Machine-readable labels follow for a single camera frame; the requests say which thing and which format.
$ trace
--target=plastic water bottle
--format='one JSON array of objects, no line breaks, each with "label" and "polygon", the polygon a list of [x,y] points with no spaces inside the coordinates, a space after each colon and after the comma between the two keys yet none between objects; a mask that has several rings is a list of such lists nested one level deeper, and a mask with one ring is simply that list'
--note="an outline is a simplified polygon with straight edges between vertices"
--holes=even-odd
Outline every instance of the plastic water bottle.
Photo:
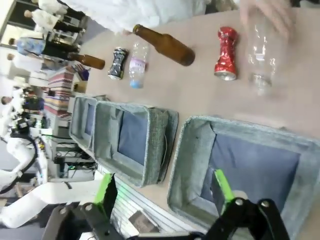
[{"label": "plastic water bottle", "polygon": [[140,40],[133,45],[129,65],[130,86],[134,89],[144,87],[144,75],[148,63],[149,44]]},{"label": "plastic water bottle", "polygon": [[249,80],[259,95],[265,95],[270,93],[277,77],[276,71],[284,62],[286,44],[271,21],[259,10],[251,13],[249,25]]}]

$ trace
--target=table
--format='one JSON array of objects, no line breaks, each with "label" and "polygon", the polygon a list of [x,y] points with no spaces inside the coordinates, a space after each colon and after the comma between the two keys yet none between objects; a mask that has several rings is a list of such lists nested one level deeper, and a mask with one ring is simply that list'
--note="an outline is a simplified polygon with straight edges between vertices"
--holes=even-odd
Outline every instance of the table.
[{"label": "table", "polygon": [[[274,89],[277,91],[273,97],[257,96],[246,80],[246,41],[238,11],[197,16],[157,27],[158,32],[168,33],[191,46],[196,58],[191,66],[183,67],[151,48],[143,89],[130,87],[128,62],[123,80],[108,77],[114,48],[121,46],[131,50],[133,43],[139,40],[138,37],[114,36],[110,31],[101,33],[85,43],[81,50],[83,54],[106,61],[105,69],[91,70],[86,92],[90,95],[106,94],[114,102],[134,102],[178,111],[176,139],[182,124],[192,115],[218,115],[274,128],[285,127],[301,135],[320,138],[320,67],[317,61],[320,56],[320,15],[317,9],[298,8],[296,13],[296,38],[291,43],[285,68],[280,71],[279,79],[275,82]],[[214,65],[220,52],[217,32],[221,26],[233,27],[241,36],[236,47],[239,70],[236,81],[227,82],[214,76]],[[171,169],[172,161],[163,183],[135,188],[167,211]],[[315,204],[298,239],[319,238],[319,200],[320,195],[315,198]]]}]

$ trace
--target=white shirt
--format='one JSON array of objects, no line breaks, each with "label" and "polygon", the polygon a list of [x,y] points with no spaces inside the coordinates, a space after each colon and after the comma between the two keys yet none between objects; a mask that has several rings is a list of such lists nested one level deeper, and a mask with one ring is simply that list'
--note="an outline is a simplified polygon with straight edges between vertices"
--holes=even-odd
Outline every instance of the white shirt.
[{"label": "white shirt", "polygon": [[47,31],[52,31],[59,20],[58,17],[40,9],[32,12],[32,19],[35,24],[38,24]]},{"label": "white shirt", "polygon": [[57,0],[39,0],[39,8],[50,14],[65,15],[67,13],[68,6],[59,3]]},{"label": "white shirt", "polygon": [[23,69],[28,72],[39,72],[42,68],[42,63],[44,62],[44,60],[41,58],[25,56],[17,53],[14,56],[12,62],[18,69]]},{"label": "white shirt", "polygon": [[204,15],[207,0],[62,0],[103,27],[117,33],[132,32],[136,24],[147,28]]}]

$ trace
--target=brown glass bottle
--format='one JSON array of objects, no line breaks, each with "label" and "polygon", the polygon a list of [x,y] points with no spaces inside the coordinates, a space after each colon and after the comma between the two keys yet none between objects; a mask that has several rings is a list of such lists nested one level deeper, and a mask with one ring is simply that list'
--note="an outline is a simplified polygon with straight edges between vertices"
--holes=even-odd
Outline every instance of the brown glass bottle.
[{"label": "brown glass bottle", "polygon": [[80,54],[72,54],[70,58],[74,61],[78,61],[85,66],[95,68],[95,69],[103,69],[105,67],[105,60],[100,58],[90,56],[90,55],[80,55]]},{"label": "brown glass bottle", "polygon": [[140,24],[132,31],[135,35],[154,46],[155,50],[183,66],[190,66],[195,60],[195,52],[169,34],[161,34]]}]

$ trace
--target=person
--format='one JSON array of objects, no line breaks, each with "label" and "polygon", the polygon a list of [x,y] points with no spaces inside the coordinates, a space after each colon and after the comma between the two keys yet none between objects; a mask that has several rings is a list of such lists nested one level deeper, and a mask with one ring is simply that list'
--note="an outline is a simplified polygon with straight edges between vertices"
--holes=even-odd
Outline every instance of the person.
[{"label": "person", "polygon": [[294,25],[290,0],[240,0],[238,5],[240,19],[247,30],[250,12],[253,9],[259,9],[284,38],[290,38]]},{"label": "person", "polygon": [[7,105],[12,101],[12,97],[10,96],[3,96],[1,97],[1,103],[2,105]]},{"label": "person", "polygon": [[70,60],[69,53],[79,51],[78,47],[61,42],[45,41],[42,38],[20,37],[19,39],[10,38],[9,45],[16,45],[18,53],[28,56],[30,54],[39,56],[47,55],[63,60]]},{"label": "person", "polygon": [[31,0],[34,4],[38,4],[39,8],[49,14],[67,15],[71,18],[81,20],[85,14],[75,11],[67,5],[59,3],[57,0]]},{"label": "person", "polygon": [[136,24],[154,28],[204,15],[208,0],[62,0],[114,33],[132,32]]},{"label": "person", "polygon": [[60,21],[57,16],[47,13],[46,11],[41,9],[36,9],[34,11],[26,10],[24,12],[24,16],[26,18],[32,18],[35,24],[43,27],[48,32],[52,32],[53,29],[72,33],[85,32],[83,28],[73,25],[67,25],[64,22]]},{"label": "person", "polygon": [[[10,96],[1,97],[1,103],[5,106],[10,104],[12,100],[13,97]],[[45,100],[42,97],[27,96],[23,109],[28,111],[43,111],[45,109]]]},{"label": "person", "polygon": [[23,69],[28,72],[40,72],[41,70],[58,70],[58,66],[54,61],[49,59],[43,59],[32,54],[22,55],[20,53],[14,55],[9,53],[6,59],[12,61],[14,66],[18,69]]}]

